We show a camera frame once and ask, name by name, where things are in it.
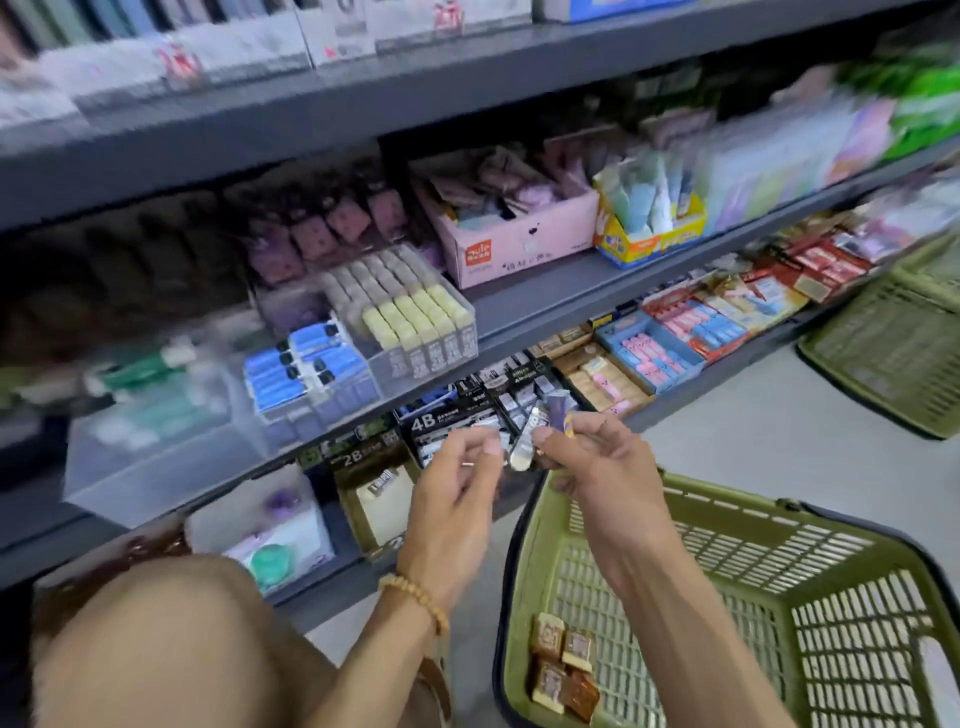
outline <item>plastic basket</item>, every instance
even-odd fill
[[[798,725],[938,724],[919,655],[935,640],[952,676],[960,674],[960,609],[916,544],[796,501],[672,474],[663,482],[686,548]],[[593,728],[666,725],[622,605],[590,555],[579,509],[542,484],[507,556],[493,691],[512,726],[579,728],[576,716],[529,698],[528,645],[539,612],[595,635],[601,701]]]
[[[905,257],[798,345],[845,392],[941,439],[960,432],[960,281],[928,266],[954,239]]]

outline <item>purple package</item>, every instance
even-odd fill
[[[320,215],[311,215],[296,223],[290,228],[290,234],[304,260],[320,260],[337,252],[337,239]]]
[[[326,222],[350,245],[356,245],[372,220],[356,200],[344,195],[337,206],[330,210]]]
[[[544,399],[550,426],[567,437],[573,437],[573,413],[570,411],[568,397],[569,394],[565,389],[557,389],[548,392]]]
[[[251,221],[251,231],[255,237],[246,237],[243,242],[250,265],[260,277],[270,285],[277,285],[303,276],[303,263],[290,241],[286,226]]]
[[[407,211],[403,208],[399,192],[395,189],[377,192],[367,198],[367,206],[381,235],[389,241],[403,237],[407,227]]]

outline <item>floor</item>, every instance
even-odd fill
[[[919,540],[960,591],[960,437],[921,439],[861,407],[784,349],[649,430],[669,471],[792,497],[893,526]],[[494,525],[480,575],[452,618],[458,725],[500,728],[491,665],[503,562],[519,512]],[[338,664],[374,597],[309,638]]]

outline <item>fingernail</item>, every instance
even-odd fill
[[[483,441],[483,451],[487,455],[503,454],[503,448],[500,447],[500,441],[498,439],[493,439],[493,437]]]
[[[549,427],[535,427],[533,432],[534,445],[540,446],[550,437],[552,430]]]

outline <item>right hand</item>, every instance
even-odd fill
[[[533,432],[543,466],[558,473],[554,485],[577,501],[597,567],[623,594],[637,557],[680,543],[663,498],[653,452],[613,415],[577,412],[574,437],[551,427]]]

